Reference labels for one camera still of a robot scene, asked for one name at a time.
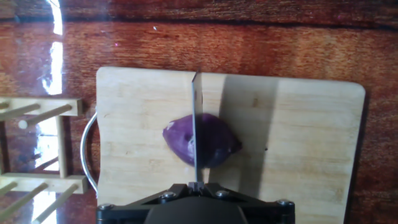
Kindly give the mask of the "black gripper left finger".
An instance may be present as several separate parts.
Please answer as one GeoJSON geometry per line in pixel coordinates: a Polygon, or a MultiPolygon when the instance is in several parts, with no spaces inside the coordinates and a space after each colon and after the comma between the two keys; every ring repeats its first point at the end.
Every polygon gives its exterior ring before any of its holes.
{"type": "Polygon", "coordinates": [[[184,197],[192,196],[187,184],[173,184],[171,188],[127,205],[104,203],[97,206],[96,224],[144,223],[150,210],[184,197]]]}

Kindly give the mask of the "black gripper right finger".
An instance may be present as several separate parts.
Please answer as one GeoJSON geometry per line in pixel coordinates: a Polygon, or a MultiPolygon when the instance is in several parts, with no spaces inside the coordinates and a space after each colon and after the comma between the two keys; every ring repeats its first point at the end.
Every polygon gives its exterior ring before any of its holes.
{"type": "Polygon", "coordinates": [[[242,211],[241,216],[248,223],[295,223],[295,204],[291,200],[283,198],[274,202],[265,202],[227,189],[217,183],[199,182],[197,190],[202,197],[209,197],[238,207],[242,211]]]}

